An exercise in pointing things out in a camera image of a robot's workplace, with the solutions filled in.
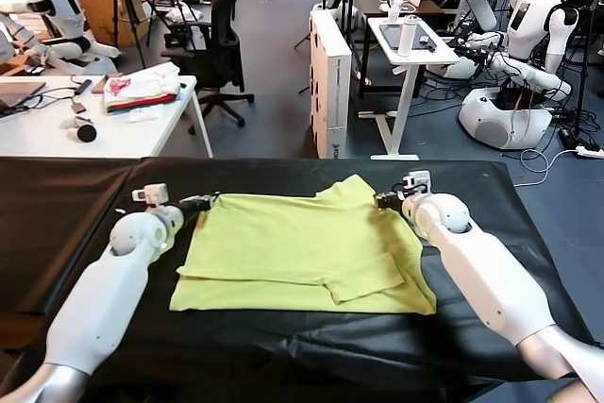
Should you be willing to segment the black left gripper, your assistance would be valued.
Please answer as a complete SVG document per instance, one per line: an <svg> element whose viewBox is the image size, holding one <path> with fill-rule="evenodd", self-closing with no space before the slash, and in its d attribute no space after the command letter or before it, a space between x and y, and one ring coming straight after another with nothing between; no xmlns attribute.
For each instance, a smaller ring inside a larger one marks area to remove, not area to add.
<svg viewBox="0 0 604 403"><path fill-rule="evenodd" d="M195 216L203 210L211 210L217 202L219 192L193 195L178 201L178 208L184 216Z"/></svg>

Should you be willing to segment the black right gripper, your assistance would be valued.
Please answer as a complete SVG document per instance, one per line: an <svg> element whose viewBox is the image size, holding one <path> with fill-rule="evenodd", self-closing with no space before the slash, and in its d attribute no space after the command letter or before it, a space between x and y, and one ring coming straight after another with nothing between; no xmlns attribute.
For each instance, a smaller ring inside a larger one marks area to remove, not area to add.
<svg viewBox="0 0 604 403"><path fill-rule="evenodd" d="M402 210L405 198L406 195L402 191L390 191L389 193L378 193L375 195L379 209L387 209L389 207L391 210Z"/></svg>

